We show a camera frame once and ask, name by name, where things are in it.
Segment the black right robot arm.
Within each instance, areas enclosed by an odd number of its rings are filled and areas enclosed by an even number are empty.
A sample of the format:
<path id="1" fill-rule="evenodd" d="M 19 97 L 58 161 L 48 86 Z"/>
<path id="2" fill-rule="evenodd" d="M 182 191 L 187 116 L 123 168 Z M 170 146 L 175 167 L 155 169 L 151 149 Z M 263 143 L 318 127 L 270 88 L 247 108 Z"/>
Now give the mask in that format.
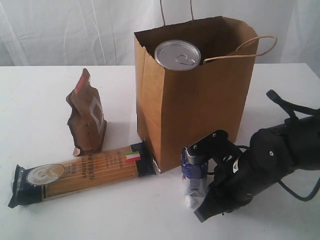
<path id="1" fill-rule="evenodd" d="M 259 129 L 249 146 L 234 145 L 226 131 L 217 130 L 192 145 L 191 151 L 217 164 L 205 198 L 194 211 L 200 222 L 246 206 L 274 184 L 302 202 L 312 200 L 320 189 L 317 182 L 309 195 L 300 196 L 282 182 L 296 170 L 320 169 L 318 115 L 290 117 L 283 124 Z"/>

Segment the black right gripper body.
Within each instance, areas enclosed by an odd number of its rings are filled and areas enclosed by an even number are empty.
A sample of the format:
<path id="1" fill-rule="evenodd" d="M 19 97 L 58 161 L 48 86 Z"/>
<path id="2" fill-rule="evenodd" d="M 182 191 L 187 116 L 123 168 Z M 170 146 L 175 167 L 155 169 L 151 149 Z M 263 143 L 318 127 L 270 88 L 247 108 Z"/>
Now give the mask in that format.
<path id="1" fill-rule="evenodd" d="M 244 152 L 237 159 L 218 160 L 214 168 L 213 184 L 205 198 L 207 215 L 230 213 L 251 201 L 251 193 L 246 190 L 249 184 L 245 181 L 249 180 L 254 171 L 251 164 L 253 157 L 252 152 Z"/>

